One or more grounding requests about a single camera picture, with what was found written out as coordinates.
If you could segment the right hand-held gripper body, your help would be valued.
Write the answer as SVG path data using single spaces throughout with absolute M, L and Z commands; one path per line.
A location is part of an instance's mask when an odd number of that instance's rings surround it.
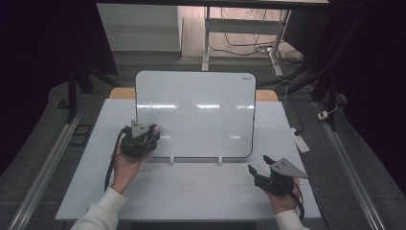
M 254 184 L 264 191 L 274 196 L 285 196 L 294 189 L 294 178 L 308 179 L 305 172 L 285 158 L 282 158 L 273 165 L 268 165 L 270 175 L 259 174 L 259 178 L 254 177 Z

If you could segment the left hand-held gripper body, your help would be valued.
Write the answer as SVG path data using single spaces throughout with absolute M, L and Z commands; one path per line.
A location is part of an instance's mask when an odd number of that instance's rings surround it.
M 121 141 L 121 153 L 133 159 L 147 156 L 157 148 L 157 143 L 151 143 L 153 131 L 148 126 L 132 120 L 131 126 L 124 128 L 124 138 Z

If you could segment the person's right hand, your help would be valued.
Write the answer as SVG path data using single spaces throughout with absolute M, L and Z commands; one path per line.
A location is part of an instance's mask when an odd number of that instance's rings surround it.
M 292 194 L 297 199 L 300 199 L 302 194 L 299 188 L 299 179 L 297 177 L 294 178 L 294 184 L 295 186 L 292 190 Z M 298 203 L 291 195 L 272 195 L 268 192 L 266 192 L 266 195 L 271 202 L 275 214 L 297 209 Z

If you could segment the person's left hand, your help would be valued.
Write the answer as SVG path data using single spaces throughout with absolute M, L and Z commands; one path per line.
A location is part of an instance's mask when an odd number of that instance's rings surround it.
M 114 154 L 114 179 L 111 188 L 122 195 L 137 176 L 146 159 L 148 156 L 139 159 L 130 158 L 122 154 L 120 149 L 117 149 Z

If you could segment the white power strip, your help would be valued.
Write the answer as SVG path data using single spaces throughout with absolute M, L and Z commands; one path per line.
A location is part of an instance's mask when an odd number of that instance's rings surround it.
M 300 132 L 294 127 L 291 128 L 291 132 L 293 135 L 293 140 L 294 140 L 299 152 L 300 153 L 309 152 L 310 148 L 308 147 L 305 140 L 300 135 Z

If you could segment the white whiteboard with black rim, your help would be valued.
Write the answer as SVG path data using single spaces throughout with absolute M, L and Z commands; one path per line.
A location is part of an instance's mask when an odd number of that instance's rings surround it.
M 157 157 L 246 158 L 253 151 L 256 83 L 251 73 L 141 71 L 136 118 L 161 127 Z

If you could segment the black metal stand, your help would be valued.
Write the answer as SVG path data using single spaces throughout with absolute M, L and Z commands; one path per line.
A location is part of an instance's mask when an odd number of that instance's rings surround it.
M 82 64 L 73 66 L 68 77 L 68 118 L 66 123 L 71 124 L 78 113 L 77 87 L 84 94 L 90 94 L 95 89 L 90 77 L 95 76 L 97 79 L 107 83 L 113 87 L 121 87 L 121 85 L 112 80 L 110 75 L 117 76 L 118 71 L 115 64 L 108 67 L 106 70 L 91 66 L 90 64 Z
M 304 66 L 312 68 L 312 76 L 294 83 L 288 95 L 317 81 L 310 96 L 320 101 L 328 93 L 328 112 L 336 109 L 336 71 L 352 38 L 365 16 L 357 12 L 306 12 L 293 11 L 287 23 L 288 43 L 295 41 L 304 54 Z

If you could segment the dark curtain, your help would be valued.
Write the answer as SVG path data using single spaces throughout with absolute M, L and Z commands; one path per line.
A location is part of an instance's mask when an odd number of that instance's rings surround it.
M 98 0 L 0 0 L 0 175 L 22 148 L 50 90 L 76 76 L 116 75 Z
M 345 114 L 406 195 L 406 0 L 372 0 L 340 58 Z

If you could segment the black floor bracket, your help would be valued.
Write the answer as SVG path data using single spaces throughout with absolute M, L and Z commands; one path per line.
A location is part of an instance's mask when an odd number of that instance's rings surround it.
M 92 133 L 92 129 L 92 125 L 77 125 L 68 145 L 73 147 L 85 147 Z

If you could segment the aluminium rail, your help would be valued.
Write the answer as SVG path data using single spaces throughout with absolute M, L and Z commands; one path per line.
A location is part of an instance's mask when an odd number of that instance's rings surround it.
M 55 144 L 49 152 L 45 162 L 43 163 L 39 173 L 37 174 L 32 186 L 25 195 L 22 203 L 17 209 L 14 217 L 11 220 L 7 230 L 25 230 L 39 200 L 43 196 L 46 187 L 48 186 L 52 175 L 56 170 L 56 166 L 68 146 L 69 140 L 72 137 L 80 118 L 82 117 L 83 109 L 79 109 L 77 114 L 71 119 L 69 124 L 65 124 L 62 131 L 58 135 Z
M 364 213 L 364 216 L 372 230 L 387 230 L 382 217 L 379 215 L 372 198 L 364 186 L 361 178 L 354 168 L 348 152 L 342 143 L 338 133 L 334 131 L 327 120 L 321 120 L 320 123 L 326 132 L 327 138 L 337 155 L 338 161 L 349 181 L 349 184 L 357 198 L 359 205 Z

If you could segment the white metal desk frame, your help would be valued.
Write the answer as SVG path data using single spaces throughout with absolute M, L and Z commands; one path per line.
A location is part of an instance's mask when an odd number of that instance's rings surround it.
M 266 53 L 271 61 L 272 69 L 276 77 L 282 77 L 283 72 L 277 59 L 277 52 L 282 41 L 282 35 L 289 17 L 289 10 L 281 10 L 279 21 L 249 20 L 249 19 L 225 19 L 211 17 L 211 8 L 205 8 L 204 22 L 204 48 L 202 55 L 202 70 L 209 70 L 210 60 L 210 33 L 231 33 L 249 35 L 274 35 L 275 41 L 271 48 L 266 49 Z

